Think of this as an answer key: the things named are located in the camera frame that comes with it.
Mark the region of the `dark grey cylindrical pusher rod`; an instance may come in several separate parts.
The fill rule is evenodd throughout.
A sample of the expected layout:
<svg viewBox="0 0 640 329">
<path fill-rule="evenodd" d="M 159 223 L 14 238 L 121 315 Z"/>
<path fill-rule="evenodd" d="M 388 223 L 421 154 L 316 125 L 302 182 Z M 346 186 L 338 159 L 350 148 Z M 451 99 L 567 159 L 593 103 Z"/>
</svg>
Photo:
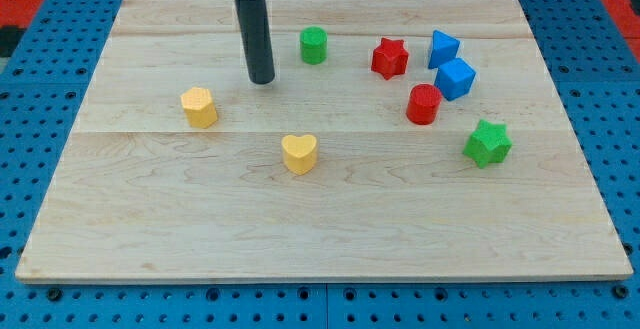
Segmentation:
<svg viewBox="0 0 640 329">
<path fill-rule="evenodd" d="M 275 78 L 266 0 L 234 0 L 248 76 L 254 84 Z"/>
</svg>

